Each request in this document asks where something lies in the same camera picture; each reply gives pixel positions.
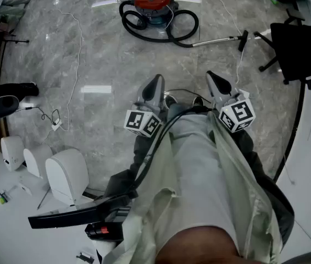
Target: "black office chair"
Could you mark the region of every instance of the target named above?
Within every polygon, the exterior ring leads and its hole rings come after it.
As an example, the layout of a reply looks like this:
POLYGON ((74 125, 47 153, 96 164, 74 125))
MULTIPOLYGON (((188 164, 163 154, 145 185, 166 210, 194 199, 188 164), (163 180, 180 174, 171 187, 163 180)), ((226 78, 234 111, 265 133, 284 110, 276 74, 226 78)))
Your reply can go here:
POLYGON ((311 90, 311 26, 290 25, 293 20, 303 20, 301 14, 296 10, 287 10, 289 18, 283 24, 271 24, 272 41, 258 32, 259 36, 276 53, 276 56, 266 65, 259 67, 261 72, 279 61, 281 71, 284 75, 284 84, 289 81, 300 80, 308 85, 311 90))

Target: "white shirt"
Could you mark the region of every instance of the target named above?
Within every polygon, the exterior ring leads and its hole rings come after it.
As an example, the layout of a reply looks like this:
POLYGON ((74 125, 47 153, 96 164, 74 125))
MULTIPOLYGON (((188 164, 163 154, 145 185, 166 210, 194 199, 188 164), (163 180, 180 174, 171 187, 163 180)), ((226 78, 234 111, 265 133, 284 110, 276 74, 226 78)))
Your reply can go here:
POLYGON ((225 177, 206 120, 205 115, 185 115, 171 129, 181 196, 164 212, 167 226, 157 228, 157 252, 176 233, 200 226, 223 229, 238 247, 225 177))

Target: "red vacuum cleaner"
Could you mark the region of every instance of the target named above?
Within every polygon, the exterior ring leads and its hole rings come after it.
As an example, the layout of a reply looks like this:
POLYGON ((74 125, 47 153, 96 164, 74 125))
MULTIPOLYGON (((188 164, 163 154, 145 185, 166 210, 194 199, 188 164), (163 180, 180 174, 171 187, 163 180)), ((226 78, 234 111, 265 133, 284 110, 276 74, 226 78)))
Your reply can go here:
POLYGON ((149 42, 155 42, 155 43, 168 43, 172 42, 180 47, 184 48, 192 48, 197 47, 201 45, 207 45, 212 43, 219 43, 219 42, 225 42, 225 41, 235 41, 240 40, 240 44, 238 46, 238 50, 240 52, 243 51, 243 48, 245 47, 245 44, 247 42, 247 36, 248 32, 245 30, 243 32, 242 36, 229 36, 227 38, 221 38, 221 39, 215 39, 215 40, 208 40, 203 42, 198 42, 194 44, 184 44, 180 41, 190 38, 192 35, 195 34, 195 32, 198 29, 199 26, 199 20, 197 15, 190 11, 190 10, 179 10, 179 4, 175 0, 128 0, 123 1, 120 4, 119 7, 119 13, 121 16, 121 20, 123 22, 123 26, 125 29, 135 37, 149 41, 149 42), (124 12, 124 6, 125 5, 132 5, 135 6, 137 11, 128 10, 124 12), (174 20, 174 18, 181 14, 188 14, 195 20, 195 26, 191 30, 190 33, 181 36, 181 37, 174 37, 171 34, 171 22, 174 20), (137 24, 132 23, 127 19, 128 15, 134 15, 138 18, 137 24), (168 34, 167 39, 157 39, 157 38, 150 38, 145 37, 137 32, 133 31, 133 29, 138 30, 144 30, 147 28, 147 26, 152 27, 166 27, 166 33, 168 34))

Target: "black strap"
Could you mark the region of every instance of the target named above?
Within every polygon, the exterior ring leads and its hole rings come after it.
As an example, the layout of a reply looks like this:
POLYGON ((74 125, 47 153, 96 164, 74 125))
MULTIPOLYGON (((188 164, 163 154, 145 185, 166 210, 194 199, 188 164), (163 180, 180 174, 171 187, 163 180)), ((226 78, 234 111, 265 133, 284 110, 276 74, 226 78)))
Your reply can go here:
POLYGON ((97 257, 98 257, 98 260, 99 260, 99 264, 102 264, 103 257, 102 257, 102 255, 99 254, 97 249, 96 249, 96 252, 97 252, 97 257))

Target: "light green jacket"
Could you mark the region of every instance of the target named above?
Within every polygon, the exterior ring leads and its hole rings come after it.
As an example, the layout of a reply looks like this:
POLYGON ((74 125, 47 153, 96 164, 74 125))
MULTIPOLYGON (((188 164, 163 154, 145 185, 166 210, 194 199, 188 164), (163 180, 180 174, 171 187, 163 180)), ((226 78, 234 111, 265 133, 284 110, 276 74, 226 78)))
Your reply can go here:
MULTIPOLYGON (((208 113, 207 123, 208 135, 211 138, 214 135, 225 173, 239 254, 245 259, 280 263, 282 240, 270 200, 230 134, 212 112, 208 113)), ((105 256, 103 264, 154 264, 157 230, 166 222, 165 213, 171 200, 181 195, 175 169, 170 137, 166 135, 123 223, 124 241, 105 256)))

